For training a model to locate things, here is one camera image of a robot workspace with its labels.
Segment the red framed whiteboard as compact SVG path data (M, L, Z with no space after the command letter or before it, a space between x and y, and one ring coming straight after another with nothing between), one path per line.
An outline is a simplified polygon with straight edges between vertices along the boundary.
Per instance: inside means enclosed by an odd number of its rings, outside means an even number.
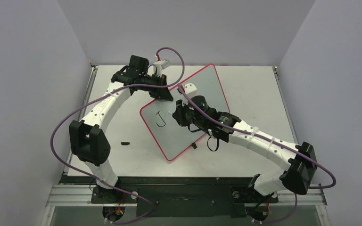
M208 64L181 81L184 91L206 114L217 118L230 108L214 64ZM206 134L212 122L193 109L177 87L172 102L154 100L140 109L140 116L168 161L174 160Z

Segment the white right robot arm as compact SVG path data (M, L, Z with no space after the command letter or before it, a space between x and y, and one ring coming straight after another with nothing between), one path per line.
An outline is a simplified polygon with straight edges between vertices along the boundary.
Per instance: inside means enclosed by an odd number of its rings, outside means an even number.
M259 201L280 190L307 194L317 170L313 163L316 156L311 144L303 142L298 145L276 139L231 113L218 112L209 107L201 95L193 97L192 101L216 122L206 118L192 104L177 100L173 118L180 126L189 128L194 125L197 132L202 131L217 142L245 147L279 166L280 169L274 173L254 176L247 188L251 200Z

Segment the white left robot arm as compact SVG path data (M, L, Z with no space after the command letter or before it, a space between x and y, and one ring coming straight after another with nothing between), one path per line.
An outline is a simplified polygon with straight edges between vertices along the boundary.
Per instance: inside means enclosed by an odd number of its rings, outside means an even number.
M104 189L103 196L109 202L119 201L122 190L116 186L118 176L108 160L111 147L105 131L121 105L137 90L147 91L154 99L173 101L163 74L169 66L169 60L158 60L153 64L153 74L148 75L148 60L131 56L129 64L113 74L105 99L98 101L80 121L69 125L72 154L98 177L97 185Z

